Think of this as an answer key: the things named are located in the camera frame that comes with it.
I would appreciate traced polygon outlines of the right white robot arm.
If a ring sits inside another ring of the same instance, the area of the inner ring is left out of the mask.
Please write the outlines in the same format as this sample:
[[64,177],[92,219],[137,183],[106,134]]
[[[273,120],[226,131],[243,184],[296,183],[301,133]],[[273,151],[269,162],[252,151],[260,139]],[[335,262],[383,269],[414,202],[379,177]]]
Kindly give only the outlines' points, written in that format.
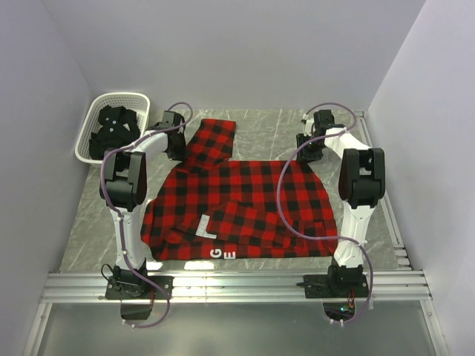
[[338,193],[343,202],[341,238],[328,268],[327,288],[341,297],[366,282],[367,229],[376,206],[385,194],[384,151],[372,148],[337,125],[320,129],[318,135],[296,136],[299,162],[311,162],[329,148],[341,160]]

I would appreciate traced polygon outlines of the red black plaid shirt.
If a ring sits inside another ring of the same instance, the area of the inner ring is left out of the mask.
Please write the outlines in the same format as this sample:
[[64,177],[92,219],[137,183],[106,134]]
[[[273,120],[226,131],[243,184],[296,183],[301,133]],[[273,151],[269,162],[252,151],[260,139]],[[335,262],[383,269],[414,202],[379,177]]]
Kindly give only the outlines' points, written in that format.
[[147,205],[141,239],[153,258],[331,256],[338,231],[318,176],[304,163],[234,160],[235,129],[203,119]]

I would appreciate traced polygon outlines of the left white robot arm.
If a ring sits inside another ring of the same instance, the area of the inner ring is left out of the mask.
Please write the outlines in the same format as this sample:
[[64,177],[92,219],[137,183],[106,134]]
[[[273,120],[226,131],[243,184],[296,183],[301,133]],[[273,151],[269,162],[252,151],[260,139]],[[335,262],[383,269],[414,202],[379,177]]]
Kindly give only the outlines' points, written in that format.
[[99,192],[111,213],[117,244],[113,281],[133,298],[145,296],[150,286],[140,239],[140,209],[148,191],[147,160],[160,153],[182,160],[184,131],[150,129],[124,147],[107,150],[102,161]]

